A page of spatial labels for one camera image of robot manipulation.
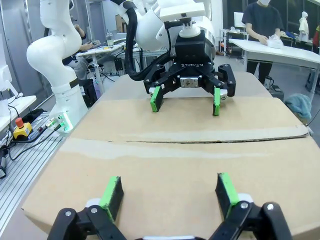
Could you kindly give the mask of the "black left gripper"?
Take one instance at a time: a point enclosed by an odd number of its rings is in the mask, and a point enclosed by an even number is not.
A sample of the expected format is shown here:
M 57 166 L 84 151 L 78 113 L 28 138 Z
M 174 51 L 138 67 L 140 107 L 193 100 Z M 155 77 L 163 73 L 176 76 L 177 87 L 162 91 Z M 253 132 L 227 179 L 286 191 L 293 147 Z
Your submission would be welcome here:
M 171 67 L 157 64 L 145 77 L 145 90 L 150 94 L 153 112 L 161 108 L 164 95 L 181 88 L 203 88 L 213 95 L 213 116 L 220 114 L 221 100 L 234 97 L 236 79 L 229 64 L 212 64 L 213 45 L 201 31 L 194 37 L 178 36 L 175 43 L 175 58 Z

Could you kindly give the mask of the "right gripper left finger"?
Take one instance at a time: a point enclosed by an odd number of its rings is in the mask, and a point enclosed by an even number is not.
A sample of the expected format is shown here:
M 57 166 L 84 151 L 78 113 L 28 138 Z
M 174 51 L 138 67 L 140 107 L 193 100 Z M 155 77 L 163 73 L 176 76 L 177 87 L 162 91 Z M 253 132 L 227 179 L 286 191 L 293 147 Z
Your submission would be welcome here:
M 99 240 L 124 240 L 116 226 L 116 218 L 124 197 L 120 176 L 112 176 L 98 204 L 81 211 L 61 209 L 48 234 L 49 240 L 85 240 L 96 236 Z

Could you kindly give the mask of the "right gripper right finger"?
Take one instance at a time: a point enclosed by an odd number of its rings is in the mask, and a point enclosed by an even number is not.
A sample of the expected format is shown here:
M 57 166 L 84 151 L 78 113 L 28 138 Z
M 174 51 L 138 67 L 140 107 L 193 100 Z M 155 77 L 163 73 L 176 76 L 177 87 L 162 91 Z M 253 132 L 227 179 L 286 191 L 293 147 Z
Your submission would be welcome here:
M 215 193 L 223 221 L 211 240 L 237 240 L 243 231 L 257 240 L 291 240 L 292 234 L 280 205 L 266 202 L 262 206 L 241 200 L 228 173 L 217 174 Z

